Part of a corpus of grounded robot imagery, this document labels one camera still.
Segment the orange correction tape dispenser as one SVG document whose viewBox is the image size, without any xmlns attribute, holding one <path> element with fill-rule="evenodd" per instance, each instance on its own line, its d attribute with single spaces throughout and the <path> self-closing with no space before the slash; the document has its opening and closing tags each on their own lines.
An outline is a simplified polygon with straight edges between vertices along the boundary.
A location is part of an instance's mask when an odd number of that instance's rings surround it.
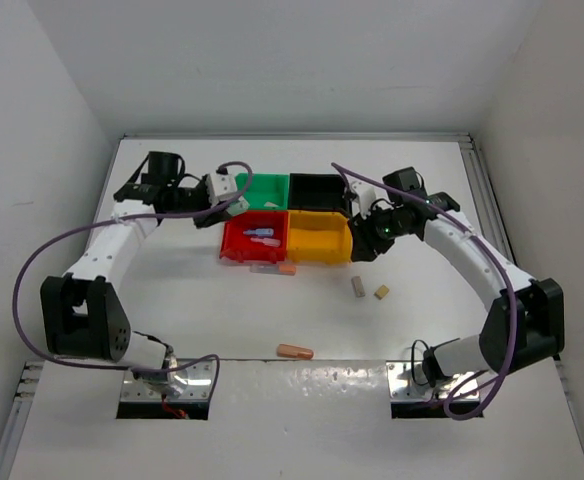
<svg viewBox="0 0 584 480">
<path fill-rule="evenodd" d="M 289 344 L 279 344 L 276 348 L 276 354 L 281 358 L 296 360 L 312 360 L 314 357 L 313 350 Z"/>
</svg>

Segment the green correction tape dispenser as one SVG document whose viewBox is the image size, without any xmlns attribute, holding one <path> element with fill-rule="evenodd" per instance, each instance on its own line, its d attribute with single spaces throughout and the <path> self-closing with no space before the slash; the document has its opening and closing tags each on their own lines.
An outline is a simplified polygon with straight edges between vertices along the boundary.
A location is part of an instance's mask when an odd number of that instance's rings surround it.
<svg viewBox="0 0 584 480">
<path fill-rule="evenodd" d="M 240 197 L 228 207 L 227 212 L 234 217 L 245 213 L 249 208 L 249 202 L 244 197 Z"/>
</svg>

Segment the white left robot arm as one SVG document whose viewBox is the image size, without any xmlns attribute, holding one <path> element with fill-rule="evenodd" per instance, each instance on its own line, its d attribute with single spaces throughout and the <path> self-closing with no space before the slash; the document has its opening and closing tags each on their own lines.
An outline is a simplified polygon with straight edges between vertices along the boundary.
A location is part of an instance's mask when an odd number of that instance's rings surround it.
<svg viewBox="0 0 584 480">
<path fill-rule="evenodd" d="M 49 276 L 40 296 L 50 353 L 101 360 L 131 370 L 135 380 L 167 398 L 180 396 L 186 376 L 178 372 L 172 346 L 132 328 L 117 290 L 132 260 L 166 214 L 187 214 L 207 228 L 243 213 L 236 180 L 226 167 L 184 187 L 184 159 L 149 152 L 113 196 L 110 224 L 63 275 Z"/>
</svg>

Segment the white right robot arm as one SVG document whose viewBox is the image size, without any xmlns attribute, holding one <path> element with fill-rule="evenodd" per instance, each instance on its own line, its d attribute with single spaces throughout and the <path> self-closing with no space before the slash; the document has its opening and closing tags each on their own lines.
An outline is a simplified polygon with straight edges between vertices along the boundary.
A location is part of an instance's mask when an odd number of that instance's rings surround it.
<svg viewBox="0 0 584 480">
<path fill-rule="evenodd" d="M 467 372 L 508 375 L 564 350 L 559 284 L 538 280 L 508 260 L 448 193 L 428 193 L 414 168 L 379 182 L 354 175 L 344 196 L 358 208 L 348 221 L 352 261 L 372 262 L 397 238 L 413 235 L 452 265 L 487 311 L 479 334 L 427 347 L 413 370 L 415 382 L 434 388 Z"/>
</svg>

